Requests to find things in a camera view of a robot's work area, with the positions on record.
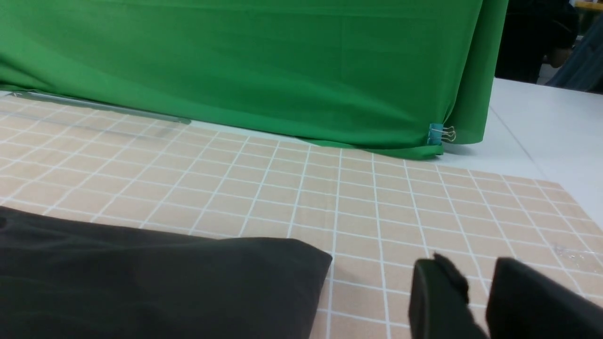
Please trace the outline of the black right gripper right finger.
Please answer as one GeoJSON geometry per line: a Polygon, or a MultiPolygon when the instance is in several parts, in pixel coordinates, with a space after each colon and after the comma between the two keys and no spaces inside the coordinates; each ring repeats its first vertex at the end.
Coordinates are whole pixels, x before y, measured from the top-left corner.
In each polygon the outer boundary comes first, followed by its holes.
{"type": "Polygon", "coordinates": [[[485,313],[492,339],[600,339],[603,309],[513,258],[496,260],[485,313]]]}

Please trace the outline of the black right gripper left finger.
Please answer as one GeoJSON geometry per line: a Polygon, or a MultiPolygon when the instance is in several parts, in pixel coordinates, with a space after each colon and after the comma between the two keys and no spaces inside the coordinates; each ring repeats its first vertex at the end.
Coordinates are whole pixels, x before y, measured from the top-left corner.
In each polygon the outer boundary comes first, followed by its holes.
{"type": "Polygon", "coordinates": [[[414,263],[408,319],[413,339],[486,339],[469,307],[469,281],[442,254],[414,263]]]}

